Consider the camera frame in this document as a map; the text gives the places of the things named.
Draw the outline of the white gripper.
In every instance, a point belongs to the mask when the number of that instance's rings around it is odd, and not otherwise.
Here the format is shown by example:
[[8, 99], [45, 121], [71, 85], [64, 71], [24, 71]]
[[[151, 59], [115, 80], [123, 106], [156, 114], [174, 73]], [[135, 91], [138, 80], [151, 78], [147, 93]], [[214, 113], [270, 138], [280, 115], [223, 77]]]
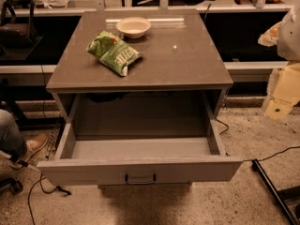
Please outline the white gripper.
[[289, 62], [279, 72], [276, 88], [264, 109], [264, 114], [273, 120], [282, 120], [300, 101], [300, 63]]

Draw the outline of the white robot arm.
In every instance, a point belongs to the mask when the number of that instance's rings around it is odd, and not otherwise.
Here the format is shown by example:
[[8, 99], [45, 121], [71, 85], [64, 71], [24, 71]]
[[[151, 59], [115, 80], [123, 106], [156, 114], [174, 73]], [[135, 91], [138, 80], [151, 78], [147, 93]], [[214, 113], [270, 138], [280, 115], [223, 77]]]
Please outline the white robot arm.
[[277, 54], [288, 64], [274, 69], [263, 102], [263, 115], [281, 120], [300, 101], [300, 5], [294, 5], [281, 22], [274, 24], [258, 39], [260, 45], [277, 46]]

